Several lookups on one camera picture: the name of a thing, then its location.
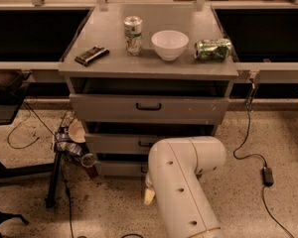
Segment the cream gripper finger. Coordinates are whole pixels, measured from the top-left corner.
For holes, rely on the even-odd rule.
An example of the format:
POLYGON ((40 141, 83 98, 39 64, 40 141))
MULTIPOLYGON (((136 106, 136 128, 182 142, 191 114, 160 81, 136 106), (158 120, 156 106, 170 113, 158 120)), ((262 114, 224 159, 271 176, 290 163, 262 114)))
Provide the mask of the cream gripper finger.
POLYGON ((155 191, 153 188, 147 187, 144 193, 144 204, 150 205, 155 197, 155 191))

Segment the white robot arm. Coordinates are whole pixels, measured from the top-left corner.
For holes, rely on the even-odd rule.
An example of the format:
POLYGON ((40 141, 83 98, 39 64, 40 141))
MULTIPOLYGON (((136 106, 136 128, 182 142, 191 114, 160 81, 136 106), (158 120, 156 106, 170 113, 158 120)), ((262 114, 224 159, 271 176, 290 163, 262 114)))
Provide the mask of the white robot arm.
POLYGON ((199 176, 225 160, 223 143, 210 136, 169 138, 151 147, 145 202, 157 200, 168 238, 224 238, 199 176))

